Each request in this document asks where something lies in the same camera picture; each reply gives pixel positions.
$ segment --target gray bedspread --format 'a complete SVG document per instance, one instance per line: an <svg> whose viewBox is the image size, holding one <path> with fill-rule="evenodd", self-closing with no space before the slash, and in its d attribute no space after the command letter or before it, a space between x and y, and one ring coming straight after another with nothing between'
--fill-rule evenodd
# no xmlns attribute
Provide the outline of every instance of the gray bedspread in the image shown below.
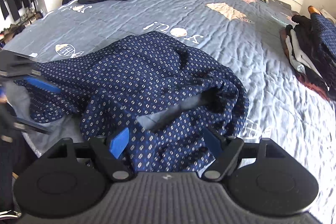
<svg viewBox="0 0 336 224"><path fill-rule="evenodd" d="M84 55L125 36L152 30L197 47L230 67L250 99L243 135L271 137L318 180L320 193L311 213L336 223L335 107L295 78L279 39L290 10L255 0L128 0L62 6L17 35L5 49L47 62ZM7 89L19 116L28 118L24 88ZM37 154L59 138L80 140L71 117L46 124L51 136L25 135Z"/></svg>

